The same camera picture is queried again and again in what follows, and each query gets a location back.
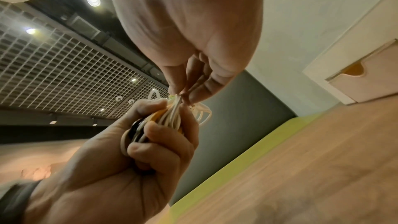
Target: recessed light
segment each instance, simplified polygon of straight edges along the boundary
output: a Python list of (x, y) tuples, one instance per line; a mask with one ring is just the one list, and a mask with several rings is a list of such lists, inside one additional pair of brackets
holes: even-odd
[(27, 32), (28, 34), (35, 34), (35, 33), (36, 33), (36, 29), (34, 29), (34, 28), (28, 28), (28, 29), (26, 29), (26, 32)]
[(101, 0), (87, 0), (88, 4), (97, 7), (101, 4)]

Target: yellow-green trim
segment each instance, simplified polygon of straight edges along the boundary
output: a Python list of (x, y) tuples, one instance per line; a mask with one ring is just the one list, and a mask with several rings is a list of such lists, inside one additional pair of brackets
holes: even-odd
[(213, 176), (208, 178), (197, 188), (175, 203), (170, 208), (170, 212), (160, 220), (159, 224), (174, 223), (178, 217), (195, 204), (226, 184), (257, 159), (270, 152), (273, 148), (307, 126), (320, 115), (321, 114), (314, 114), (306, 117), (293, 118), (276, 128), (273, 132), (269, 133), (243, 154), (235, 158), (228, 165), (224, 166)]

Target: wood grain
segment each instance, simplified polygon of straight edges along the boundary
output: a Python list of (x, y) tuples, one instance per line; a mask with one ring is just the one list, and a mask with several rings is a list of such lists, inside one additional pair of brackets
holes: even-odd
[(334, 108), (177, 223), (398, 223), (398, 96)]

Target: grid ceiling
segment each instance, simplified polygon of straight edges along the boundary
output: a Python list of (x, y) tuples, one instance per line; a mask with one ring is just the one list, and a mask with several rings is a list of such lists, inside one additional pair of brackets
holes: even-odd
[[(28, 34), (29, 28), (36, 32)], [(147, 80), (78, 38), (0, 2), (0, 105), (106, 117)], [(133, 99), (146, 98), (148, 88), (167, 97), (164, 87), (148, 81)]]

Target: hand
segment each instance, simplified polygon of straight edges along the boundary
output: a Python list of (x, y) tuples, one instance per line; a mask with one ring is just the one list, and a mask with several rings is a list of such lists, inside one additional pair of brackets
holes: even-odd
[(138, 48), (188, 103), (214, 95), (243, 71), (257, 47), (263, 0), (113, 0)]
[(128, 154), (152, 175), (132, 168), (120, 151), (122, 134), (139, 118), (166, 108), (166, 100), (140, 100), (119, 120), (88, 140), (66, 167), (33, 192), (26, 223), (143, 224), (169, 202), (198, 146), (198, 123), (188, 107), (180, 109), (184, 135), (148, 123), (149, 143), (134, 143)]

